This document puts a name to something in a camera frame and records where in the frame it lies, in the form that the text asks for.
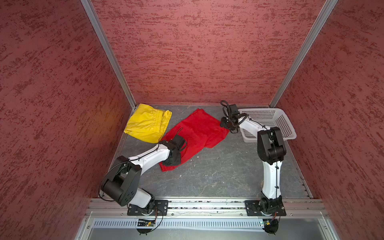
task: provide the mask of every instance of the red cloth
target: red cloth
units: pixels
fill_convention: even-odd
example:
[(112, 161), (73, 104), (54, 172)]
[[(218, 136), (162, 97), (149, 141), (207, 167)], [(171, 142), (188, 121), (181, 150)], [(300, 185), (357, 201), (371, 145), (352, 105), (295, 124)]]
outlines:
[[(162, 140), (171, 140), (180, 128), (183, 129), (179, 132), (179, 135), (187, 141), (187, 147), (181, 152), (180, 165), (187, 162), (203, 148), (216, 146), (224, 140), (229, 132), (228, 129), (220, 127), (219, 120), (206, 113), (203, 109), (197, 109), (172, 128)], [(161, 162), (159, 164), (163, 172), (171, 171), (180, 166), (166, 167)]]

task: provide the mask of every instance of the side wall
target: side wall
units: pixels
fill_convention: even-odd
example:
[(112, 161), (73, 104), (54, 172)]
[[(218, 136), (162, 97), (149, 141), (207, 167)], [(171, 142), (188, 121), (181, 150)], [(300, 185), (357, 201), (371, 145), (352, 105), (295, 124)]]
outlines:
[(133, 96), (268, 105), (325, 0), (93, 0)]
[(0, 3), (0, 239), (76, 235), (130, 107), (79, 0)]
[(339, 0), (278, 103), (343, 240), (384, 236), (384, 2)]

